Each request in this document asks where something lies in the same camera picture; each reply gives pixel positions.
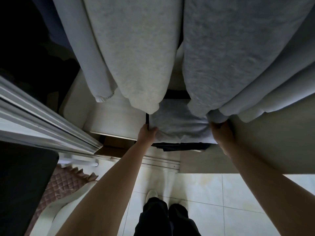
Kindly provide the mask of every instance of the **person's right hand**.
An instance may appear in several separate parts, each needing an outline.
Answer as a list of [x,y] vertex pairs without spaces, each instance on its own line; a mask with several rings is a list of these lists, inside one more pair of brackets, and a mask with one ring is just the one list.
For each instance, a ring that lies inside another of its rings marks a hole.
[[235,143],[232,130],[229,127],[229,123],[226,121],[223,124],[210,123],[211,130],[215,141],[223,149],[230,143]]

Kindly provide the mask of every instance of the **folded black pants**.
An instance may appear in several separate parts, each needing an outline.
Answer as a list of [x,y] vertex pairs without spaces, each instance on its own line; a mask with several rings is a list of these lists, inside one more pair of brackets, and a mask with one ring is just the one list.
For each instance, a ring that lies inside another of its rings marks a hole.
[[140,214],[134,236],[143,235],[201,236],[184,206],[173,204],[167,209],[167,204],[156,197],[148,200]]

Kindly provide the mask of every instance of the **quilted fabric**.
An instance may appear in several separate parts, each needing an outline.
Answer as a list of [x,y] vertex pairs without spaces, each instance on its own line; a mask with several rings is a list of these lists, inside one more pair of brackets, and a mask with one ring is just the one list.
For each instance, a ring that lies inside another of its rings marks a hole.
[[72,194],[86,183],[96,180],[97,177],[94,173],[84,174],[83,169],[79,170],[77,167],[62,168],[57,165],[24,236],[31,234],[40,214],[50,203]]

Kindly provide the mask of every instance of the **person's left hand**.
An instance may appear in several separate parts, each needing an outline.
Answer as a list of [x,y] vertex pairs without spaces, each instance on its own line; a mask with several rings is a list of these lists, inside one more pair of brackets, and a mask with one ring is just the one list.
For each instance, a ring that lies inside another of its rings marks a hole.
[[155,134],[157,132],[157,127],[148,130],[148,124],[144,124],[139,131],[137,143],[145,144],[151,146],[154,142]]

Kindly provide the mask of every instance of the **tile floor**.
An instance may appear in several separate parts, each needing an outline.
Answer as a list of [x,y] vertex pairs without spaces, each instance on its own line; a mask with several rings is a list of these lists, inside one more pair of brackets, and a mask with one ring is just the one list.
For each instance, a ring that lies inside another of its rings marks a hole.
[[[113,165],[114,162],[100,160],[98,167],[83,169],[100,178]],[[288,178],[315,194],[315,175]],[[178,174],[141,167],[118,236],[134,234],[150,189],[156,189],[168,205],[187,200],[189,217],[203,236],[279,235],[239,174]]]

